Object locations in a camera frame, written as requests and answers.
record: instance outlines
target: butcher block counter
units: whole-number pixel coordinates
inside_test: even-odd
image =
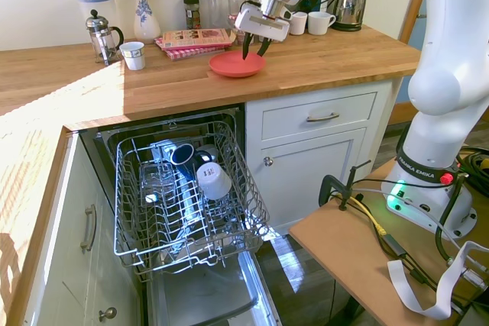
[[[369,27],[288,37],[245,79],[214,74],[211,56],[172,62],[154,45],[145,50],[137,72],[95,64],[89,44],[0,53],[2,324],[25,312],[71,131],[408,76],[419,59]]]

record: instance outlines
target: red checkered cloth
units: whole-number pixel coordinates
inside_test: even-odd
[[[156,42],[156,45],[158,45],[160,48],[163,46],[163,39],[157,38],[154,40]],[[180,59],[185,59],[187,57],[195,56],[195,55],[200,55],[203,53],[214,53],[224,50],[223,46],[214,46],[214,47],[196,47],[193,49],[185,49],[185,50],[163,50],[168,55],[168,57],[171,60],[180,60]]]

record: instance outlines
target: dishwasher rack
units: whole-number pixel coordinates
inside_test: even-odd
[[[268,231],[263,199],[224,121],[179,126],[119,142],[116,160],[114,252],[141,281],[152,272],[180,273],[197,264],[255,250]],[[208,200],[165,160],[169,144],[213,144],[232,180],[224,198]]]

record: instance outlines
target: vase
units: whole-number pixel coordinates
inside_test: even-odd
[[[152,44],[154,39],[161,35],[160,25],[147,0],[136,0],[134,35],[144,44]]]

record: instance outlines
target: french press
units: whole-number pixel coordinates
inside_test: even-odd
[[[124,42],[124,35],[117,27],[109,27],[105,17],[98,15],[95,9],[90,11],[92,17],[86,20],[86,29],[89,30],[92,40],[93,50],[95,51],[95,62],[109,65],[112,61],[118,61],[117,50]],[[115,46],[112,38],[112,31],[119,34],[119,43]]]

